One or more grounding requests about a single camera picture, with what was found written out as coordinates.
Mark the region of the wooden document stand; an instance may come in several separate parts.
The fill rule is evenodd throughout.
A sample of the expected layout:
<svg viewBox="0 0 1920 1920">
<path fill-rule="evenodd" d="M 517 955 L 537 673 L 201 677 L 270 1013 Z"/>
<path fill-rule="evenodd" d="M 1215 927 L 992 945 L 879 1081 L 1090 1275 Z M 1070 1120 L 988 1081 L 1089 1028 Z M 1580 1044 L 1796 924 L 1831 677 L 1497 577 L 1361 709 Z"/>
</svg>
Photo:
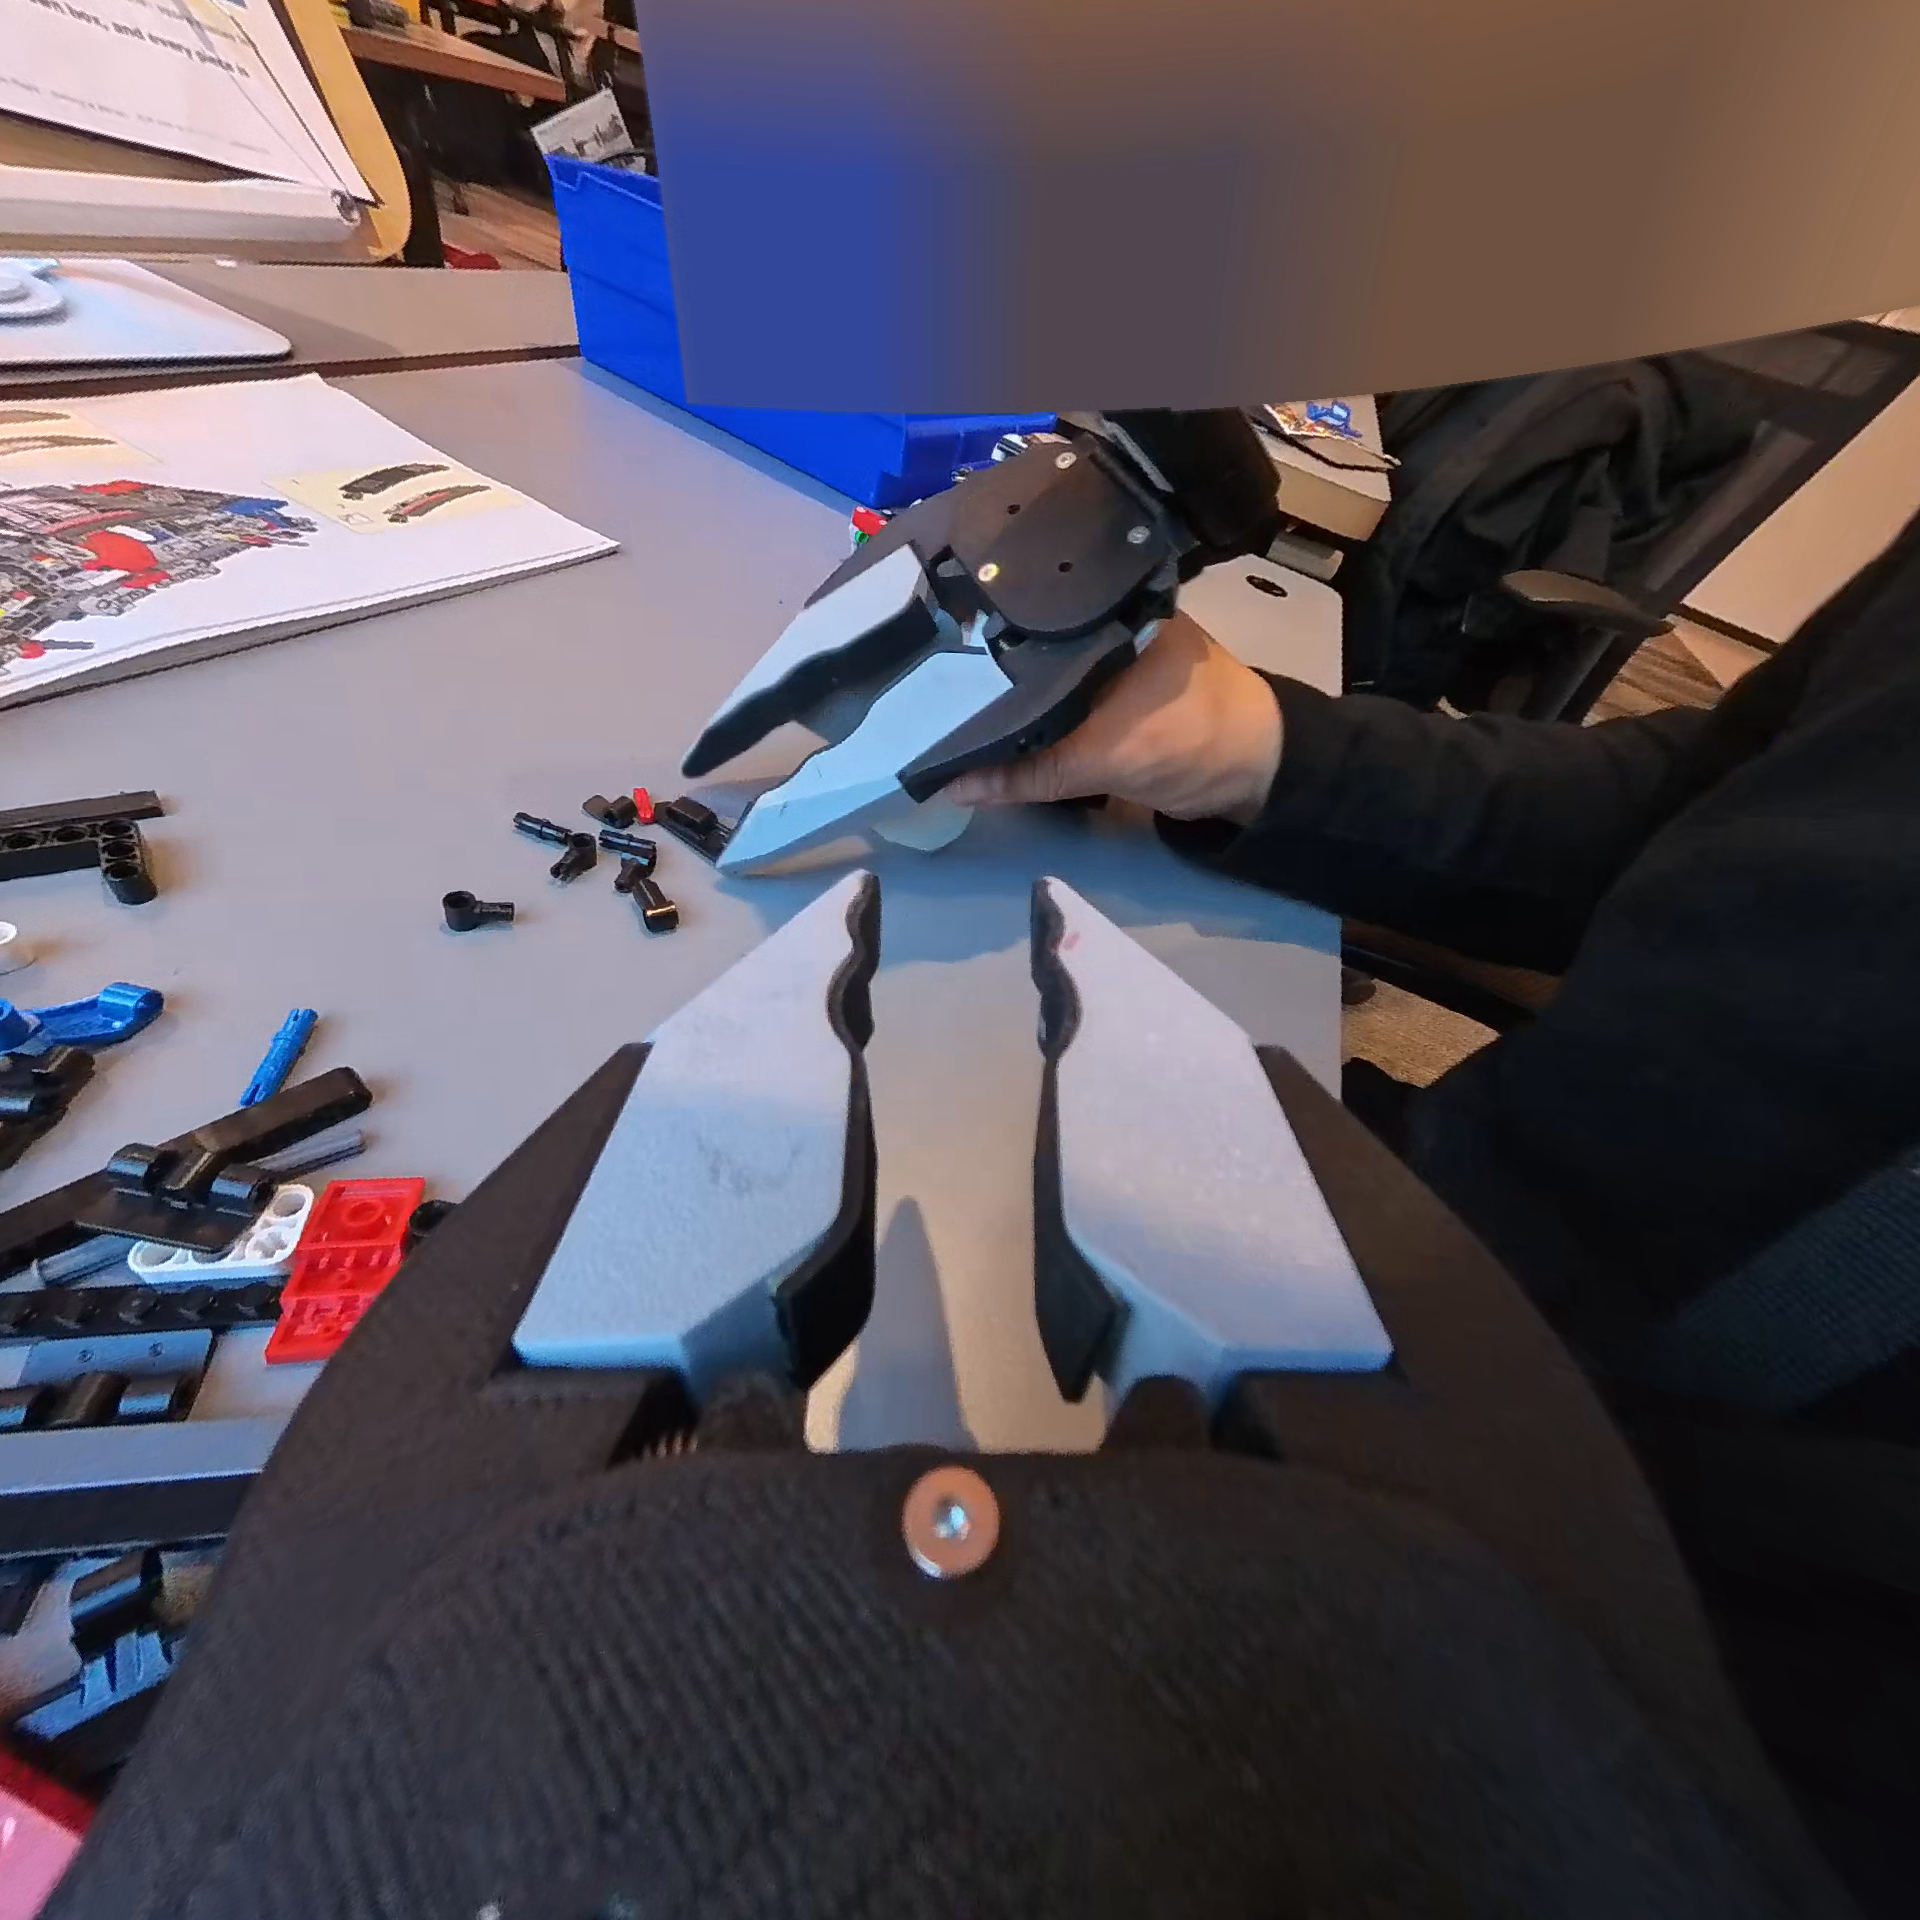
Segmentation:
<svg viewBox="0 0 1920 1920">
<path fill-rule="evenodd" d="M 412 233 L 404 166 L 336 13 L 273 7 L 376 202 L 3 109 L 7 391 L 62 374 L 291 358 L 287 336 L 160 277 L 149 257 L 370 266 L 404 249 Z"/>
</svg>

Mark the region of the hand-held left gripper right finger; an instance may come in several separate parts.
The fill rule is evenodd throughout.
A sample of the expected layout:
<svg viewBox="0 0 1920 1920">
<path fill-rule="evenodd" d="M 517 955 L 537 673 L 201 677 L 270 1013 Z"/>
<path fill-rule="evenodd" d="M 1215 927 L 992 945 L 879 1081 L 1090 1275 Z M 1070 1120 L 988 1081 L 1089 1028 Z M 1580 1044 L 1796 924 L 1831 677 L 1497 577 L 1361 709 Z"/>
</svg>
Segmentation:
<svg viewBox="0 0 1920 1920">
<path fill-rule="evenodd" d="M 1381 1310 L 1262 1046 L 1066 880 L 1032 884 L 1036 1315 L 1066 1401 L 1375 1374 Z"/>
</svg>

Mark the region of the black jacket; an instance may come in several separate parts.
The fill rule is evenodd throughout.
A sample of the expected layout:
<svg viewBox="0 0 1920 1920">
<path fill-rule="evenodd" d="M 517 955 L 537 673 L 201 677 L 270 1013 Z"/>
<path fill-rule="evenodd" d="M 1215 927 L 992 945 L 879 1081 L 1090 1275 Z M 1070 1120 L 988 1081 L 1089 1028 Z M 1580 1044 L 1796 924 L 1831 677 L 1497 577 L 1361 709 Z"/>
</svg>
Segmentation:
<svg viewBox="0 0 1920 1920">
<path fill-rule="evenodd" d="M 1343 687 L 1486 709 L 1580 650 L 1569 617 L 1500 586 L 1549 569 L 1633 586 L 1658 544 L 1735 472 L 1763 416 L 1705 352 L 1404 391 L 1381 400 L 1392 503 L 1335 574 Z"/>
</svg>

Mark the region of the person's right hand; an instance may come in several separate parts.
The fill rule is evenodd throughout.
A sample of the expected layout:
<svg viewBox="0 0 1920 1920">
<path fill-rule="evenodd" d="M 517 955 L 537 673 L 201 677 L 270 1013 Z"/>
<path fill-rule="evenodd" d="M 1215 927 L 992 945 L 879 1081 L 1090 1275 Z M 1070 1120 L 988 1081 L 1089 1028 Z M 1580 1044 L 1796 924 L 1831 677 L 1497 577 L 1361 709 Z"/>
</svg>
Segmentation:
<svg viewBox="0 0 1920 1920">
<path fill-rule="evenodd" d="M 957 806 L 1112 798 L 1170 818 L 1250 824 L 1282 763 L 1274 687 L 1187 614 L 1163 622 L 1061 741 L 956 778 Z"/>
</svg>

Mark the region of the colourful sticker sheet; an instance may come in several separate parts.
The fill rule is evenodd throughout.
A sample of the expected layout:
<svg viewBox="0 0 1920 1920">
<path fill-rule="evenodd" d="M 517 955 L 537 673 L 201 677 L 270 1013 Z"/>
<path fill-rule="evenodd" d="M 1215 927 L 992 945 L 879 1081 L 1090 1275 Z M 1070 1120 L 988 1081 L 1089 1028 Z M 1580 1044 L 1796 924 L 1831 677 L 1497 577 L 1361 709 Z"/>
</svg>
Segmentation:
<svg viewBox="0 0 1920 1920">
<path fill-rule="evenodd" d="M 1399 464 L 1397 457 L 1367 440 L 1347 400 L 1263 404 L 1255 422 L 1327 468 L 1395 469 Z"/>
</svg>

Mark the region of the pile of toy bricks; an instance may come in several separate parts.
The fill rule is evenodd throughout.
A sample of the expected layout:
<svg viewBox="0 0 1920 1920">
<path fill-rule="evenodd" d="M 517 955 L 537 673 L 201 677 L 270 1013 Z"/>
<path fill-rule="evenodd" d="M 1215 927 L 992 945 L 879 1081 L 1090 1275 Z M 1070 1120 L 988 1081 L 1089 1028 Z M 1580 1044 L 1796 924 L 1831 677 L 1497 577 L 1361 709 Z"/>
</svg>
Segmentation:
<svg viewBox="0 0 1920 1920">
<path fill-rule="evenodd" d="M 452 1201 L 334 1177 L 374 1105 L 294 1081 L 294 1013 L 241 1109 L 7 1209 L 7 1746 L 65 1787 L 126 1763 L 177 1671 L 171 1564 L 221 1548 L 306 1376 Z"/>
</svg>

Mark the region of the small printed sign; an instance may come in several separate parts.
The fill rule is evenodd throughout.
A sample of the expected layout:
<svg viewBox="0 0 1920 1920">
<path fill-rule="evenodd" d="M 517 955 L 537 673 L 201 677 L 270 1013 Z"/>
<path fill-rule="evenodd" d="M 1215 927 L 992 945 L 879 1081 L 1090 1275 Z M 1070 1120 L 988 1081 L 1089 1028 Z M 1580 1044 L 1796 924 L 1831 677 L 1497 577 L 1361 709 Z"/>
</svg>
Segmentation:
<svg viewBox="0 0 1920 1920">
<path fill-rule="evenodd" d="M 649 160 L 630 132 L 618 96 L 609 88 L 588 92 L 533 125 L 544 157 L 605 162 L 618 169 L 649 172 Z"/>
</svg>

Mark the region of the person's black sweater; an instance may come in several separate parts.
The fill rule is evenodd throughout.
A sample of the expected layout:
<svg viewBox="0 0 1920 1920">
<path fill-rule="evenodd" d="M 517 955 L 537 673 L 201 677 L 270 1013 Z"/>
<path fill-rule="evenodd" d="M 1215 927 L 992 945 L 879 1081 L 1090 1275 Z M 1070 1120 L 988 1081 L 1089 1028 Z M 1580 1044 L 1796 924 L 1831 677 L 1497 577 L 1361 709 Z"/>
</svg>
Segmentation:
<svg viewBox="0 0 1920 1920">
<path fill-rule="evenodd" d="M 1868 1915 L 1916 1915 L 1916 590 L 1909 520 L 1549 1004 L 1395 1110 L 1601 1379 Z"/>
</svg>

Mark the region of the open instruction booklet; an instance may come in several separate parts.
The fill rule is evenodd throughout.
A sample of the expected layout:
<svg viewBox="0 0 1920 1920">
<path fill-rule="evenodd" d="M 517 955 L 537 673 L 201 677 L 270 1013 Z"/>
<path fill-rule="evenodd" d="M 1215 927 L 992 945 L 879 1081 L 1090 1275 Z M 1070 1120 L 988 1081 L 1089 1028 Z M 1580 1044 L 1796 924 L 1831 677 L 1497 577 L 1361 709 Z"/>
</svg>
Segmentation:
<svg viewBox="0 0 1920 1920">
<path fill-rule="evenodd" d="M 7 399 L 3 699 L 609 556 L 320 374 Z"/>
</svg>

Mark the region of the black mesh office chair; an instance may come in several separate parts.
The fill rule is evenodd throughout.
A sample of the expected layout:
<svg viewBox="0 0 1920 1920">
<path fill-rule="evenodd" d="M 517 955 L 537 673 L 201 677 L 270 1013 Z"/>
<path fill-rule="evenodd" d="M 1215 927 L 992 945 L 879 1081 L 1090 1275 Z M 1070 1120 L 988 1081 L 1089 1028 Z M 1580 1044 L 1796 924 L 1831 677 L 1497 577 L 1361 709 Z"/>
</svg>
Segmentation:
<svg viewBox="0 0 1920 1920">
<path fill-rule="evenodd" d="M 1445 697 L 1463 711 L 1586 721 L 1649 637 L 1768 515 L 1916 388 L 1916 330 L 1831 320 L 1654 352 L 1666 400 L 1658 461 L 1621 485 L 1647 503 L 1606 556 L 1561 546 L 1506 570 L 1460 618 L 1475 649 Z"/>
</svg>

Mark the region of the printed instruction sheet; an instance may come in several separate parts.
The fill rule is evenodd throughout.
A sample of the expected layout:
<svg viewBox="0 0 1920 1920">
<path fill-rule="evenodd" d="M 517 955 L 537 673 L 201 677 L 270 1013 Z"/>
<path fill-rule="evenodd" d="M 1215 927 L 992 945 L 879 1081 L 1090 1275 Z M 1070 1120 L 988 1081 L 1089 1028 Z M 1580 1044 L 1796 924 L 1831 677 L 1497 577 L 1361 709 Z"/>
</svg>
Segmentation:
<svg viewBox="0 0 1920 1920">
<path fill-rule="evenodd" d="M 3 109 L 376 202 L 273 4 L 7 1 Z"/>
</svg>

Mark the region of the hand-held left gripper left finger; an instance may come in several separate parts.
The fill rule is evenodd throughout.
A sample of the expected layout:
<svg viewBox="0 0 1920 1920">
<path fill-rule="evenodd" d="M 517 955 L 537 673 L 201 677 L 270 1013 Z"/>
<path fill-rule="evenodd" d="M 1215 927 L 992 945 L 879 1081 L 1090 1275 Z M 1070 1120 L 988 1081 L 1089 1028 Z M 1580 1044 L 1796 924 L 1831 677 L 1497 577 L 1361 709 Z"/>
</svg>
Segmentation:
<svg viewBox="0 0 1920 1920">
<path fill-rule="evenodd" d="M 530 1370 L 808 1391 L 875 1300 L 881 880 L 843 876 L 658 1023 L 521 1310 Z"/>
</svg>

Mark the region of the blue plastic bin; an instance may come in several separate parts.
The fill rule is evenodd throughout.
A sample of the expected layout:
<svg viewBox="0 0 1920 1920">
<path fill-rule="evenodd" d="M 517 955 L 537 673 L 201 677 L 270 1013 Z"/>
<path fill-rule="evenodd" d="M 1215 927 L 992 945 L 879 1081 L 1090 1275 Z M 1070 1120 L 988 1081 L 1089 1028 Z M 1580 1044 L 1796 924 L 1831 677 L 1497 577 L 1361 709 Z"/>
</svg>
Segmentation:
<svg viewBox="0 0 1920 1920">
<path fill-rule="evenodd" d="M 897 511 L 992 464 L 1010 435 L 1057 428 L 1052 412 L 936 416 L 714 407 L 687 396 L 661 182 L 576 157 L 548 160 L 584 358 L 689 412 L 767 457 L 852 497 Z"/>
</svg>

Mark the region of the person's right forearm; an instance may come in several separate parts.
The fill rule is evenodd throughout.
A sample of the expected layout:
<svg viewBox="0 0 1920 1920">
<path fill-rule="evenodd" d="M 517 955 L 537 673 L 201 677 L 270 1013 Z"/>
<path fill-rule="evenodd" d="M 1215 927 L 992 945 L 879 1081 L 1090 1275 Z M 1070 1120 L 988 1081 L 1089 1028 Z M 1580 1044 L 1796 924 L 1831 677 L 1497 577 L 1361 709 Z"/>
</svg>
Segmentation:
<svg viewBox="0 0 1920 1920">
<path fill-rule="evenodd" d="M 1788 729 L 1784 653 L 1715 707 L 1596 726 L 1421 711 L 1271 674 L 1282 766 L 1247 827 L 1158 816 L 1194 866 L 1423 943 L 1561 973 L 1651 838 Z"/>
</svg>

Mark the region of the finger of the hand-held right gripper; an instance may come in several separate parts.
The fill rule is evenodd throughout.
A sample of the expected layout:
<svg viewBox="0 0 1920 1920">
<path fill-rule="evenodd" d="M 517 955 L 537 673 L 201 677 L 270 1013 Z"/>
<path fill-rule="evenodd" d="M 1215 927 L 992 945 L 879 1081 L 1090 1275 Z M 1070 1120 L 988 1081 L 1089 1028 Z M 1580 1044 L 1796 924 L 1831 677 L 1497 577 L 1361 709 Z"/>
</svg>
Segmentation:
<svg viewBox="0 0 1920 1920">
<path fill-rule="evenodd" d="M 759 875 L 858 831 L 916 851 L 953 846 L 968 831 L 973 808 L 947 798 L 913 800 L 901 771 L 1010 687 L 988 646 L 928 653 L 872 699 L 859 726 L 747 806 L 717 868 Z"/>
<path fill-rule="evenodd" d="M 847 687 L 897 674 L 936 640 L 939 600 L 925 561 L 913 544 L 879 546 L 879 539 L 862 546 L 862 562 L 839 570 L 714 709 L 681 757 L 687 778 L 731 763 Z"/>
</svg>

